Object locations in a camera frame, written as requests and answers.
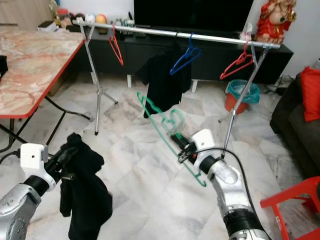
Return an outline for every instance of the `red hanger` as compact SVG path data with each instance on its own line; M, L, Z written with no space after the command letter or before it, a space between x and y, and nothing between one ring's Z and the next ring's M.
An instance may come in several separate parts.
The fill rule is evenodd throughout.
M225 70L224 72L220 75L220 80L230 76L231 74L234 74L235 72L251 65L253 62L254 62L254 58L251 54L247 54L247 46L248 46L248 42L245 43L244 45L244 48L243 48L243 53L238 57L237 60L235 60L233 63L231 63ZM227 71L232 68L234 65L239 65L239 64L242 64L243 62L246 62L246 59L249 59L250 58L250 61L247 62L246 64L238 67L237 69L231 71L231 72L228 72Z
M122 59L121 51L120 51L120 48L118 46L118 42L117 42L117 39L116 39L116 28L115 28L115 25L113 23L112 23L112 26L113 26L113 36L109 37L109 43L110 43L110 46L113 49L113 52L114 52L116 58L119 60L121 66L123 66L124 65L124 60Z

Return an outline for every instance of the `trash can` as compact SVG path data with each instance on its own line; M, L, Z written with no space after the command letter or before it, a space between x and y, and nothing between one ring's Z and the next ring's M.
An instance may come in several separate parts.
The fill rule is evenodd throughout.
M232 80L227 88L228 94L225 101L225 109L231 111L231 109L236 105L243 89L245 88L248 81L242 79ZM239 105L236 113L242 113L249 104L257 104L260 100L260 89L259 87L251 83L248 92L244 95L244 98Z

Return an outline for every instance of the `white wall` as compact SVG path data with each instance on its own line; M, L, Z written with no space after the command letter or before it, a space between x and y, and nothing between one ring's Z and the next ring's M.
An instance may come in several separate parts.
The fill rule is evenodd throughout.
M254 0L247 21L257 30L260 11L267 0ZM285 32L284 44L294 52L283 75L296 76L305 66L320 58L320 0L297 0L297 19Z
M268 0L254 0L252 4L247 21L253 24L254 33L261 7L267 2ZM60 3L61 7L68 8L73 13L105 14L109 19L127 18L129 11L134 14L134 0L60 0ZM294 55L283 74L291 76L320 58L320 0L297 0L294 10L297 12L297 20L285 33L284 39L284 44Z
M128 18L128 12L134 14L134 0L60 0L60 7L75 14L104 14L110 19Z

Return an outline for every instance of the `red plastic stool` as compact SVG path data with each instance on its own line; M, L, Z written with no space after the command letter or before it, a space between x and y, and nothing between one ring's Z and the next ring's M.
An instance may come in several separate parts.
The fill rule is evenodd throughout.
M301 194L308 194L310 197L299 196ZM320 176L308 178L297 185L261 200L260 205L262 208L272 207L283 240L290 239L278 204L289 199L304 200L302 205L309 207L313 213L320 213ZM312 232L307 233L306 235L297 238L296 240L318 239L320 239L320 227Z

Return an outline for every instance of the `red table edge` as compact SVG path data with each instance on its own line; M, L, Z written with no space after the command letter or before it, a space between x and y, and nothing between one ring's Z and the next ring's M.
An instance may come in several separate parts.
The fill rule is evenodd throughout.
M63 65L63 67L61 68L61 70L56 74L56 76L54 77L54 79L51 81L51 83L49 84L49 86L45 89L45 91L43 92L43 94L40 96L40 98L35 102L35 104L33 105L33 107L30 109L30 111L28 113L25 114L20 114L20 115L1 115L0 114L0 119L26 119L28 117L30 117L36 110L36 108L40 105L40 103L42 102L42 100L45 98L45 96L47 95L47 93L50 91L50 89L54 86L54 84L57 82L58 78L61 76L61 74L65 71L65 69L67 68L67 66L69 65L69 63L71 62L71 60L74 58L74 56L77 54L77 52L79 51L79 49L82 47L82 45L84 44L84 40L82 40L79 44L79 46L74 50L74 52L72 53L72 55L69 57L69 59L65 62L65 64Z

